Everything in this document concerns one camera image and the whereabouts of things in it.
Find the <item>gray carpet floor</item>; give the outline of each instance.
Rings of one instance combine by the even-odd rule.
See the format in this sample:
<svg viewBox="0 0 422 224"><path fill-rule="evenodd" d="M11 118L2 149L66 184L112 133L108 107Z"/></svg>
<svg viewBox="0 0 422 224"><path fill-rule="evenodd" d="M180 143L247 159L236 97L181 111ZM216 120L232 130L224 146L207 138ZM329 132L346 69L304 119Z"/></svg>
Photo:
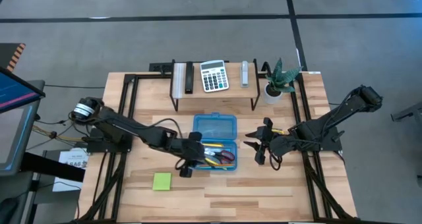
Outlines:
<svg viewBox="0 0 422 224"><path fill-rule="evenodd" d="M296 14L422 13L422 0L293 0ZM288 14L286 0L3 0L0 18ZM376 113L342 123L346 169L359 217L420 223L421 128L390 114L422 101L422 18L297 20L308 70L321 71L332 103L353 88L384 96ZM0 42L25 43L15 73L48 84L103 86L108 72L146 71L152 62L225 59L296 67L289 19L171 22L0 23ZM46 88L39 114L59 121L86 96L103 90ZM43 126L60 131L60 125ZM28 147L44 141L33 134ZM33 152L65 149L50 142ZM36 223L68 221L76 204L39 208Z"/></svg>

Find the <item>blue plastic pencil case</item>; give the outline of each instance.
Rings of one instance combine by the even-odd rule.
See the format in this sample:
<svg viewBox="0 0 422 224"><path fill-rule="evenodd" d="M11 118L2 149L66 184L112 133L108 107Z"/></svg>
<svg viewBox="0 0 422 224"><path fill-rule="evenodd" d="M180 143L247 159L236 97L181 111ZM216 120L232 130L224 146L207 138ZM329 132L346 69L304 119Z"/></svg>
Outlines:
<svg viewBox="0 0 422 224"><path fill-rule="evenodd" d="M201 142L205 148L211 150L224 149L235 156L233 165L209 166L197 165L195 169L234 171L237 168L237 119L234 115L221 115L218 112L198 114L193 118L193 131L202 134ZM206 144L222 144L222 147L207 146Z"/></svg>

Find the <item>sticky note pad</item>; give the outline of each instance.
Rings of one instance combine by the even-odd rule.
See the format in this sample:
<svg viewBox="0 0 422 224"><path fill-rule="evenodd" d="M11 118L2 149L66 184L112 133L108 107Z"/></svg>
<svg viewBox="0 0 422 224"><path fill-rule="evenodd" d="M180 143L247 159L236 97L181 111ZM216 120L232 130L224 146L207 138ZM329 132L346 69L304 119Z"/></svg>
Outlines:
<svg viewBox="0 0 422 224"><path fill-rule="evenodd" d="M152 190L170 190L171 173L154 173Z"/></svg>

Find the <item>computer screen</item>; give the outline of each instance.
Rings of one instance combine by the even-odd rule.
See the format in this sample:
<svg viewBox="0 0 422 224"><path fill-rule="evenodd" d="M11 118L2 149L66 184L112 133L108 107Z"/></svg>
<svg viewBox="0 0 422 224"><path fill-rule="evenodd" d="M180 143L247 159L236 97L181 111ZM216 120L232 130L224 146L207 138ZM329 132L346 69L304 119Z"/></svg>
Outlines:
<svg viewBox="0 0 422 224"><path fill-rule="evenodd" d="M41 90L0 68L0 113L44 97L45 94Z"/></svg>

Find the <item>white plant pot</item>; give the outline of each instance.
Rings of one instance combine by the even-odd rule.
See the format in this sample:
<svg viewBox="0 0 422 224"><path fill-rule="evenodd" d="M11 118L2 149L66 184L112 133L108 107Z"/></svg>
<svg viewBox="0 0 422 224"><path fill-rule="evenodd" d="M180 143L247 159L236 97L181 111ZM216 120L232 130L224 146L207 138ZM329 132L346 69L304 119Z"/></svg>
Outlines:
<svg viewBox="0 0 422 224"><path fill-rule="evenodd" d="M267 88L267 86L270 86L269 84L267 84L266 86L265 86L265 89L264 89L264 101L265 101L265 103L267 103L267 104L270 104L270 105L273 105L273 104L275 104L275 103L277 103L277 102L279 102L280 100L281 100L281 98L282 98L282 95L283 95L283 92L282 93L280 93L280 95L278 95L278 96L270 96L270 95L268 95L268 93L266 92L266 88Z"/></svg>

